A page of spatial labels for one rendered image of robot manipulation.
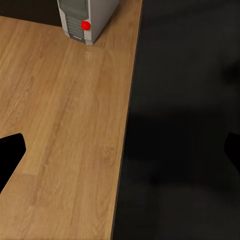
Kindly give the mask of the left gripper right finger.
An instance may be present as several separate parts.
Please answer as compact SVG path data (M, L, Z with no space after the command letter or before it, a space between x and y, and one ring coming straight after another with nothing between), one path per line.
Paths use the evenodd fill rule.
M235 133L229 133L225 145L224 151L235 165L240 173L240 135Z

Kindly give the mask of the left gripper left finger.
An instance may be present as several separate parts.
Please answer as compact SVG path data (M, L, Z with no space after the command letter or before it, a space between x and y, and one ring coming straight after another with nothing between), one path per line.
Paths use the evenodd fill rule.
M0 138L0 193L26 152L21 133Z

